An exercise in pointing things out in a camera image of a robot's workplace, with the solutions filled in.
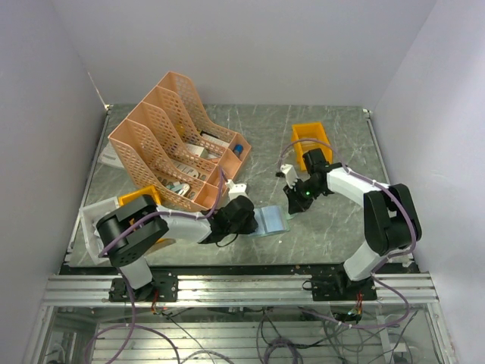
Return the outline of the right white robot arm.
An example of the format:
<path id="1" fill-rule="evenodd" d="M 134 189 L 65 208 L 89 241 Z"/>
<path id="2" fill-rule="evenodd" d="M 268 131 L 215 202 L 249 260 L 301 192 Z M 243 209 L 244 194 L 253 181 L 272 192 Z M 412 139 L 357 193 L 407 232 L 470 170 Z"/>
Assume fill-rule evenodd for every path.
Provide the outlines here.
<path id="1" fill-rule="evenodd" d="M 364 236 L 361 246 L 343 263 L 344 275 L 333 284 L 335 294 L 350 300 L 369 278 L 391 258 L 409 254 L 421 239 L 422 229 L 409 188 L 404 184 L 382 184 L 342 163 L 329 163 L 320 149 L 303 155 L 309 178 L 302 180 L 291 164 L 281 163 L 278 174 L 288 213 L 305 212 L 319 196 L 339 194 L 363 208 Z"/>

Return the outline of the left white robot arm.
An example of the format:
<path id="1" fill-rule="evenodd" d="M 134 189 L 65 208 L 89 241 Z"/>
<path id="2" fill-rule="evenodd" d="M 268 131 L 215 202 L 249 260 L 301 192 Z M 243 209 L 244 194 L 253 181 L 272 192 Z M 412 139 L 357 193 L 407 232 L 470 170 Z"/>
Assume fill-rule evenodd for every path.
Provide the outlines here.
<path id="1" fill-rule="evenodd" d="M 145 258 L 160 239 L 217 244 L 229 235 L 256 232 L 258 222 L 255 207 L 246 196 L 238 196 L 220 209 L 181 212 L 160 206 L 144 194 L 101 217 L 95 229 L 103 244 L 99 257 L 108 258 L 123 276 L 125 291 L 116 293 L 113 301 L 130 296 L 146 301 L 164 290 Z"/>

